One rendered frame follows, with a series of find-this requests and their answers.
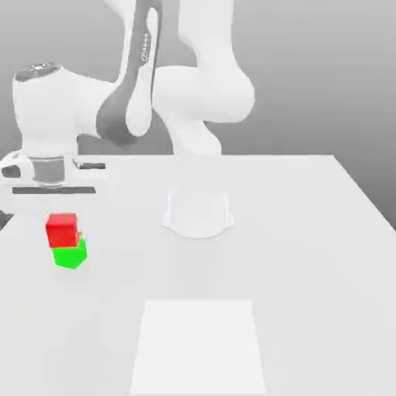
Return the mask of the small green cube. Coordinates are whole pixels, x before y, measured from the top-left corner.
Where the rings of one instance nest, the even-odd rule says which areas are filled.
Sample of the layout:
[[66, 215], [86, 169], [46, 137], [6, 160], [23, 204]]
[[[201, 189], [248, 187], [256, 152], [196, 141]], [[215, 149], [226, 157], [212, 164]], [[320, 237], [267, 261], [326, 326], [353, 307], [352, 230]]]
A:
[[55, 264], [69, 269], [78, 268], [87, 259], [87, 246], [84, 235], [77, 234], [75, 247], [55, 247], [52, 249]]

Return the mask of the small red cube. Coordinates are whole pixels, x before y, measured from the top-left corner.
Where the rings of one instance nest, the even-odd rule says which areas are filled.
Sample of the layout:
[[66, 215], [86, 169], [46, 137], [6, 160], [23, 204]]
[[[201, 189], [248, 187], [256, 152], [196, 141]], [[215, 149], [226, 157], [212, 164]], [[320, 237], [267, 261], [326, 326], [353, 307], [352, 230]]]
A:
[[75, 248], [79, 242], [77, 215], [51, 213], [46, 222], [46, 235], [51, 248]]

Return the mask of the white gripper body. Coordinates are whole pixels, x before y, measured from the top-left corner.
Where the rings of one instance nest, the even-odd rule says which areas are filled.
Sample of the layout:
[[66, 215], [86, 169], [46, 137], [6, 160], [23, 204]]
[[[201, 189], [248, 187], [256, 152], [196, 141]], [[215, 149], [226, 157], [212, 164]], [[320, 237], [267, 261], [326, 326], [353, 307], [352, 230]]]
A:
[[3, 186], [7, 213], [83, 213], [109, 207], [106, 191], [94, 186]]

